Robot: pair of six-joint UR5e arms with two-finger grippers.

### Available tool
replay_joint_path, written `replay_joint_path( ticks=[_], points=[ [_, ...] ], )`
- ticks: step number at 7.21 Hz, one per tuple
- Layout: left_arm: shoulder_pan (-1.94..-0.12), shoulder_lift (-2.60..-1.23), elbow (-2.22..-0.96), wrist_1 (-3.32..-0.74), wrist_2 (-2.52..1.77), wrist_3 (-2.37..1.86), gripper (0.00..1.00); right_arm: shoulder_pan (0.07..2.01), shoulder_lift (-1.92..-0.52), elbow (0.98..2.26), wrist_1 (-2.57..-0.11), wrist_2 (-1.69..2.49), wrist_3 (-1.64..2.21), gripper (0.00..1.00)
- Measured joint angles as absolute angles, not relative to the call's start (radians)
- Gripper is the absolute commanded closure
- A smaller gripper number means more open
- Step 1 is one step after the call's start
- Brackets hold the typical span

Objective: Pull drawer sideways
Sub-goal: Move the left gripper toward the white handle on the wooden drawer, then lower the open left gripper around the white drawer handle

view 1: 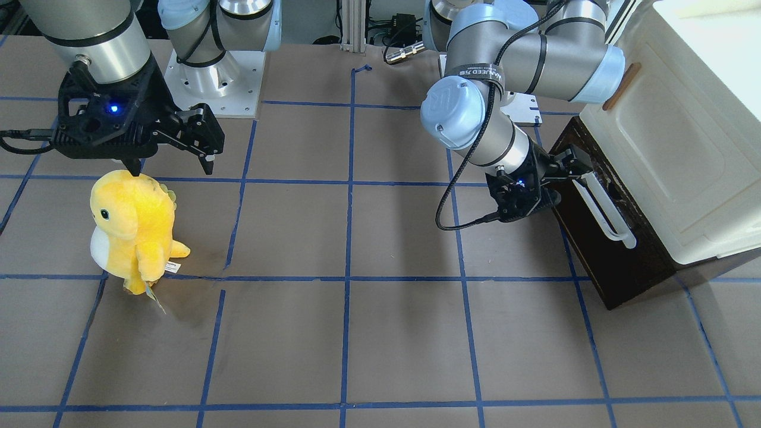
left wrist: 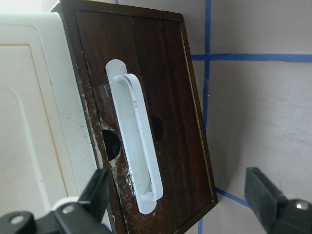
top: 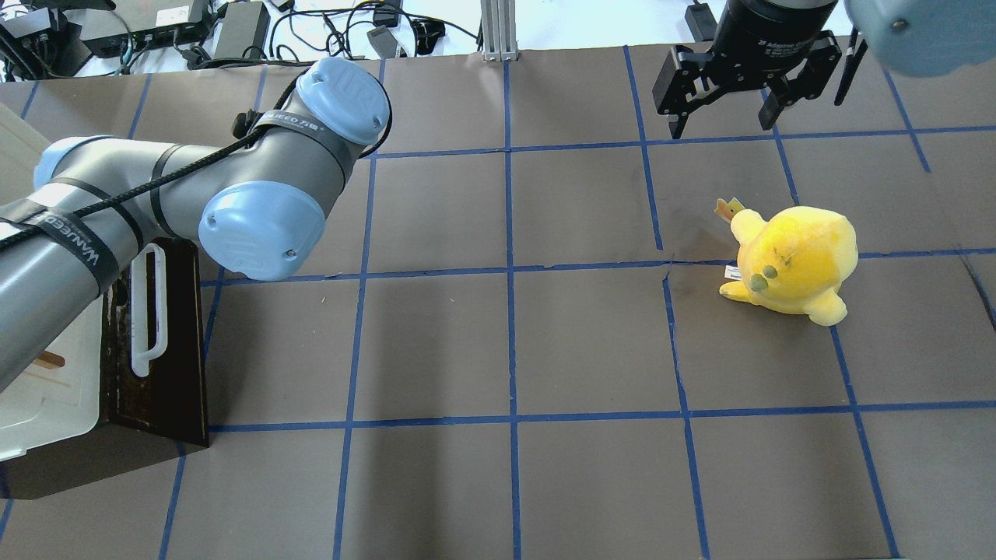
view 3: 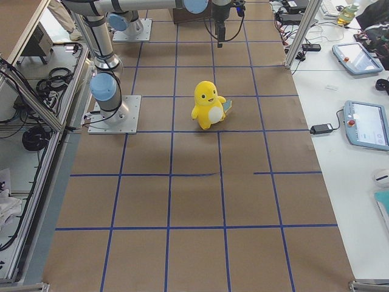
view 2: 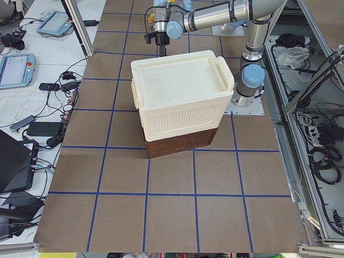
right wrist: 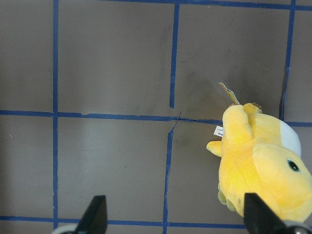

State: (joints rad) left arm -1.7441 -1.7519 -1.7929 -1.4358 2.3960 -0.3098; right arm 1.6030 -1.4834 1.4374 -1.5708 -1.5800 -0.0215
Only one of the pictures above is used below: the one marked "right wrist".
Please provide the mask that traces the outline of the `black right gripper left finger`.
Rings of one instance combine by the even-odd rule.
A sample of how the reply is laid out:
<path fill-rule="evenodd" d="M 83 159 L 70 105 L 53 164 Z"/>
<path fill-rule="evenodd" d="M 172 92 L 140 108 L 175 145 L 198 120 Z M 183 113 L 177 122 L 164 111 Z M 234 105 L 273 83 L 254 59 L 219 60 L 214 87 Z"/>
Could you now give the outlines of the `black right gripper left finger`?
<path fill-rule="evenodd" d="M 76 227 L 77 234 L 105 234 L 108 226 L 107 203 L 105 195 L 93 197 Z"/>

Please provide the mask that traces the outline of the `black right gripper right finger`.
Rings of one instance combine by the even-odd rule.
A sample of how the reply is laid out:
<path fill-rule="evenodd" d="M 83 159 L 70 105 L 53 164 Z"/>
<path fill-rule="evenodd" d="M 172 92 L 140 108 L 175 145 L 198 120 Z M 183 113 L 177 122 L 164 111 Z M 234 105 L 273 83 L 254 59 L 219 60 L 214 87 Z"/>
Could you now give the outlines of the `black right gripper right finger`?
<path fill-rule="evenodd" d="M 244 225 L 250 234 L 283 234 L 285 223 L 256 193 L 244 195 Z"/>

